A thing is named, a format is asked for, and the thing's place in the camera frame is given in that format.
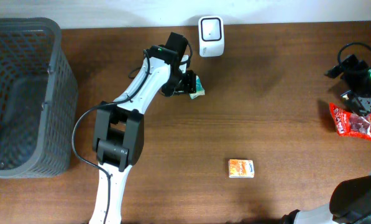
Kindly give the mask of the teal tissue pack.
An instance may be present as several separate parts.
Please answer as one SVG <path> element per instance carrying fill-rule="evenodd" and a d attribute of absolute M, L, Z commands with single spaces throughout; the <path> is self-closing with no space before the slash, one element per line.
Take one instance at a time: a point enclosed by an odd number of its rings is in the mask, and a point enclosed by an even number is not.
<path fill-rule="evenodd" d="M 201 84 L 201 80 L 199 76 L 196 76 L 196 92 L 195 93 L 190 93 L 189 96 L 193 100 L 199 96 L 205 95 L 205 90 Z"/>

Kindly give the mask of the red snack bag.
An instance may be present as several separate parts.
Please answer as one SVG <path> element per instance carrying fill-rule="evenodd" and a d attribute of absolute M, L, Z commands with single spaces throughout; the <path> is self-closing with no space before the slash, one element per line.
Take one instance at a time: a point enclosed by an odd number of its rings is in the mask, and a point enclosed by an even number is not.
<path fill-rule="evenodd" d="M 329 104 L 329 110 L 338 135 L 371 141 L 371 114 L 359 116 L 334 103 Z"/>

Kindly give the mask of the orange tissue pack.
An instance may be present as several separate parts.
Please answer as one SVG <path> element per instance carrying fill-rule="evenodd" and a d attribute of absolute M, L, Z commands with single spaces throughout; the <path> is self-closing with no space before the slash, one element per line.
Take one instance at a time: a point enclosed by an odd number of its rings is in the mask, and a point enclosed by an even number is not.
<path fill-rule="evenodd" d="M 251 179 L 255 176 L 253 160 L 229 159 L 229 178 Z"/>

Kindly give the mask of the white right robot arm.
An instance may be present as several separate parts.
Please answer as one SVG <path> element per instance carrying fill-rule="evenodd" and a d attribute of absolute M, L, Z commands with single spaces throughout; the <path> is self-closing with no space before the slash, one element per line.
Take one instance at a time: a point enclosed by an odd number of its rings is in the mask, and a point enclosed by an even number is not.
<path fill-rule="evenodd" d="M 344 95 L 352 113 L 331 104 L 331 115 L 337 132 L 343 136 L 371 138 L 371 69 L 331 69 L 326 76 L 340 76 L 350 90 Z M 284 215 L 281 223 L 371 223 L 371 173 L 365 177 L 345 180 L 333 191 L 328 204 L 309 211 L 294 210 Z"/>

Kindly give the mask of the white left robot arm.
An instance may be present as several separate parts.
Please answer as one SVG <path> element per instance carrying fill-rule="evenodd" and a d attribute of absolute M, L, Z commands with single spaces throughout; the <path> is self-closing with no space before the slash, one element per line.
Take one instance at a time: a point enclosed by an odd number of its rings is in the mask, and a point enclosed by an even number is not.
<path fill-rule="evenodd" d="M 172 32 L 165 44 L 144 50 L 138 74 L 120 96 L 95 107 L 92 148 L 99 183 L 90 223 L 121 222 L 126 180 L 144 148 L 144 114 L 155 95 L 196 93 L 197 76 L 185 53 L 190 48 L 184 36 Z"/>

